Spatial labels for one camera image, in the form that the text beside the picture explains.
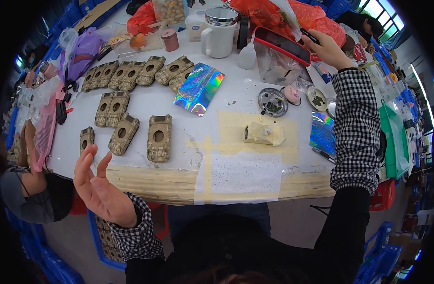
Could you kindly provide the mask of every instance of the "holographic foil sheet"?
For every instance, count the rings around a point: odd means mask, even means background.
[[[225,75],[217,69],[198,63],[182,84],[173,104],[203,116],[223,77]]]
[[[335,157],[334,120],[320,112],[312,111],[310,146]]]

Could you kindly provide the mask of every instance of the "pink jar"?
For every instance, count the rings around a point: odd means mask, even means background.
[[[165,43],[166,51],[175,51],[179,48],[179,42],[177,41],[177,33],[175,29],[166,29],[162,31],[160,37]]]

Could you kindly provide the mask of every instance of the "mug handle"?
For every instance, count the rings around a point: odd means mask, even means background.
[[[208,41],[210,39],[211,28],[207,28],[201,33],[201,53],[204,55],[211,55],[211,50],[208,49]]]

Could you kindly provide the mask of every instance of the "window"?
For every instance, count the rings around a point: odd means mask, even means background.
[[[362,0],[357,12],[378,19],[384,27],[384,33],[379,37],[381,42],[387,41],[405,26],[388,0]]]

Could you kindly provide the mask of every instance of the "person's left hand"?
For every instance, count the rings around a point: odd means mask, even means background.
[[[133,202],[106,178],[106,167],[112,154],[108,152],[97,167],[97,176],[90,169],[97,154],[97,145],[89,144],[75,166],[73,184],[90,211],[124,228],[133,228],[137,217]]]

